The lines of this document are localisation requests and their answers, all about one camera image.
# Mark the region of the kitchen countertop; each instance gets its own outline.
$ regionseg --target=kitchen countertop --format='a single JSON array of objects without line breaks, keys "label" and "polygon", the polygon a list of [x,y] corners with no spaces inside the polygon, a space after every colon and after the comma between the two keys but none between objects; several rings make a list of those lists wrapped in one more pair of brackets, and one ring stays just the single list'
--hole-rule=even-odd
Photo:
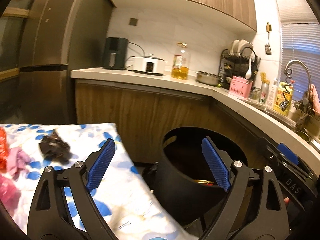
[{"label": "kitchen countertop", "polygon": [[170,75],[153,76],[127,70],[106,70],[102,68],[73,70],[71,71],[71,77],[144,85],[211,96],[243,116],[276,143],[283,142],[286,144],[314,170],[316,175],[320,174],[320,154],[311,145],[272,117],[229,95],[225,89],[201,84],[196,82],[194,77],[190,77],[188,80],[179,80],[172,78]]}]

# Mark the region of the bed sheet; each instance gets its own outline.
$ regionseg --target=bed sheet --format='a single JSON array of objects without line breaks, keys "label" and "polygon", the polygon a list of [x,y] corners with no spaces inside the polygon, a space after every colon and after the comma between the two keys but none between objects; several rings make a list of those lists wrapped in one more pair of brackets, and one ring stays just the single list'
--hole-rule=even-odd
[{"label": "bed sheet", "polygon": [[[28,213],[34,191],[43,169],[47,165],[56,170],[69,168],[76,161],[84,161],[90,153],[98,151],[112,138],[116,153],[100,186],[91,192],[101,215],[120,240],[196,240],[161,207],[129,158],[116,125],[112,123],[87,125],[30,125],[3,124],[7,142],[21,147],[31,157],[28,172],[21,171],[13,181],[21,191],[14,221],[26,233]],[[38,143],[44,135],[56,129],[63,141],[70,145],[72,157],[69,163],[43,159]],[[65,188],[68,207],[77,228],[84,230],[71,191]]]}]

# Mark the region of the white plate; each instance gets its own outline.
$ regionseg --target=white plate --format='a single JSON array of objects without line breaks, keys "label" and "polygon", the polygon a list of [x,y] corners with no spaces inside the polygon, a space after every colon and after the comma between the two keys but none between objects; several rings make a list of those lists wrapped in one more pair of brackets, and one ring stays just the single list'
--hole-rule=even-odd
[{"label": "white plate", "polygon": [[[247,42],[246,40],[241,40],[238,44],[238,48],[237,48],[237,53],[240,56],[241,55],[241,51],[245,48],[245,47],[250,47],[251,49],[253,49],[253,45],[250,42]],[[250,57],[250,55],[252,54],[252,50],[250,49],[245,49],[244,52],[242,53],[243,56],[246,57]]]},{"label": "white plate", "polygon": [[234,40],[232,45],[231,45],[231,49],[230,49],[230,54],[232,53],[236,53],[238,51],[238,45],[239,45],[239,40]]}]

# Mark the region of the power cord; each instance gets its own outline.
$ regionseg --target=power cord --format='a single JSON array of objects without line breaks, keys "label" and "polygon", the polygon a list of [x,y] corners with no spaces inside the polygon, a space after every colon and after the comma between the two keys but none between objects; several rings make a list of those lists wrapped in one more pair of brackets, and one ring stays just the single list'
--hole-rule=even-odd
[{"label": "power cord", "polygon": [[[144,52],[144,49],[143,49],[140,45],[135,44],[135,43],[130,42],[130,41],[129,41],[129,43],[130,43],[130,44],[133,44],[133,45],[138,46],[138,47],[142,50],[142,52],[143,52],[143,56],[145,56],[145,55],[146,55],[146,53]],[[130,57],[128,57],[128,58],[125,60],[124,64],[126,64],[126,63],[127,63],[127,61],[128,61],[130,58],[132,58],[132,57],[134,57],[134,56],[130,56]],[[129,67],[132,67],[132,66],[133,66],[133,65],[130,65],[130,66],[126,67],[126,68],[125,68],[125,70],[133,71],[133,69],[128,69]]]},{"label": "power cord", "polygon": [[128,70],[128,71],[133,71],[133,69],[128,69],[129,67],[132,67],[133,65],[130,65],[128,67],[125,68],[125,70]]},{"label": "power cord", "polygon": [[131,43],[131,44],[133,44],[133,45],[136,45],[136,46],[138,46],[140,49],[142,49],[142,52],[143,52],[143,56],[145,56],[146,55],[146,53],[144,52],[144,50],[143,50],[143,48],[140,46],[140,45],[138,45],[138,44],[135,44],[135,43],[133,43],[133,42],[130,42],[129,41],[129,43]]}]

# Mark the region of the jar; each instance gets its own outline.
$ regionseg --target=jar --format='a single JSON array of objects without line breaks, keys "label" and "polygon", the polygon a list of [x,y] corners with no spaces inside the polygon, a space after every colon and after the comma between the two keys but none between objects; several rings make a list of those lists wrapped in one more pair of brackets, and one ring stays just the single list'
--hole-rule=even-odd
[{"label": "jar", "polygon": [[190,54],[187,45],[182,42],[177,43],[174,53],[171,76],[179,79],[187,79],[189,72]]}]

